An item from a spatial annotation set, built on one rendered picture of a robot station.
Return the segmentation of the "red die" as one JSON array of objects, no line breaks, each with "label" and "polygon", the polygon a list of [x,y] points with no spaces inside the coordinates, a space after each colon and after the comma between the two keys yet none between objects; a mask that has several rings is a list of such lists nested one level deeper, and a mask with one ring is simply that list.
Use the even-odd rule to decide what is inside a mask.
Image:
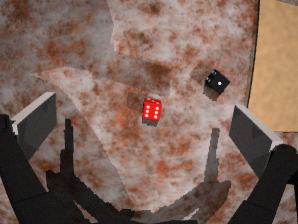
[{"label": "red die", "polygon": [[145,98],[142,118],[158,121],[160,118],[161,107],[162,104],[160,100]]}]

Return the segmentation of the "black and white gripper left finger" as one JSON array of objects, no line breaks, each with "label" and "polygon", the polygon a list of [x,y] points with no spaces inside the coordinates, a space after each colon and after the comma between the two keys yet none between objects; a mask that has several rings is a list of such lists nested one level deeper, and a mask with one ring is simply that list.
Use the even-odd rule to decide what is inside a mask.
[{"label": "black and white gripper left finger", "polygon": [[0,114],[0,177],[19,224],[75,224],[28,162],[56,125],[56,92],[44,93],[12,119]]}]

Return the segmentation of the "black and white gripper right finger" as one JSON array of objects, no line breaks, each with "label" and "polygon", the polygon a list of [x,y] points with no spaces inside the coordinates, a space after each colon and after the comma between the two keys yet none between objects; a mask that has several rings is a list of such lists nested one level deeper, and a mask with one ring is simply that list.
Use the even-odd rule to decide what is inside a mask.
[{"label": "black and white gripper right finger", "polygon": [[229,137],[259,181],[227,224],[272,224],[287,184],[294,185],[298,223],[297,150],[244,105],[234,106]]}]

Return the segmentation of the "black die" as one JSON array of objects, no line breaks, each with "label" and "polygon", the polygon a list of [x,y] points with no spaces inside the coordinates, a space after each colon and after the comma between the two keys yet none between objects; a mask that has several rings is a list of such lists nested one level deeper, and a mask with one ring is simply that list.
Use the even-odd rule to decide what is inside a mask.
[{"label": "black die", "polygon": [[221,94],[230,83],[230,81],[216,69],[210,73],[205,82],[218,94]]}]

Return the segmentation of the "tan square mat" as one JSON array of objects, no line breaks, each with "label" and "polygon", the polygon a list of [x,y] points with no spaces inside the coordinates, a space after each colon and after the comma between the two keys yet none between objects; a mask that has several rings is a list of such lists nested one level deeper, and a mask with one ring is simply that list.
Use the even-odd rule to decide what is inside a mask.
[{"label": "tan square mat", "polygon": [[247,108],[273,132],[298,132],[298,6],[258,0]]}]

